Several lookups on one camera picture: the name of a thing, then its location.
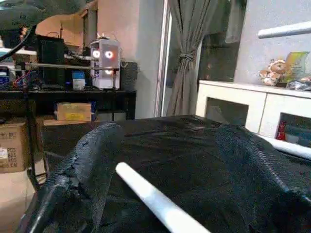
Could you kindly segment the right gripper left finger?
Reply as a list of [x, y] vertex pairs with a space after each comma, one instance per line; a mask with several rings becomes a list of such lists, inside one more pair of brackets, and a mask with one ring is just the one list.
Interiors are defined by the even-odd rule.
[[22, 216], [18, 233], [97, 233], [121, 152], [120, 125], [106, 123], [85, 134], [48, 175]]

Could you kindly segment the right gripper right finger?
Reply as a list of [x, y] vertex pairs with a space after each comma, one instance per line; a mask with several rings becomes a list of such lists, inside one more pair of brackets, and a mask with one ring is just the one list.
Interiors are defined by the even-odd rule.
[[257, 233], [311, 231], [311, 168], [294, 164], [245, 128], [222, 125], [216, 143], [233, 183], [236, 203]]

